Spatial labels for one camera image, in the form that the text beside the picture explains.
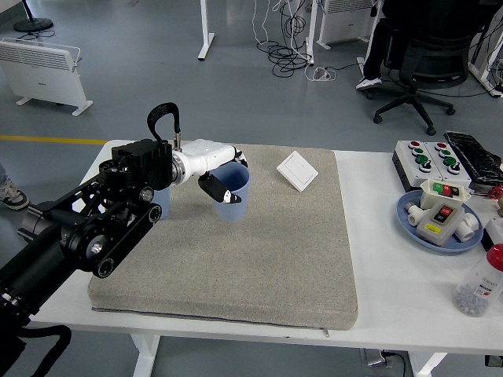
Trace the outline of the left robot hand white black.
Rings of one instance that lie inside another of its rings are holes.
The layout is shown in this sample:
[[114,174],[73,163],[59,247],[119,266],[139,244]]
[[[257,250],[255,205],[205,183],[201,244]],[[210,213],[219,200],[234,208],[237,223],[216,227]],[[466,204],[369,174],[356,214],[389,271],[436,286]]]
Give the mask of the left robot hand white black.
[[242,201],[233,193],[233,188],[228,188],[210,173],[231,162],[247,167],[248,161],[240,149],[217,141],[197,139],[184,145],[178,157],[183,163],[182,183],[190,177],[197,177],[200,188],[216,202],[235,204]]

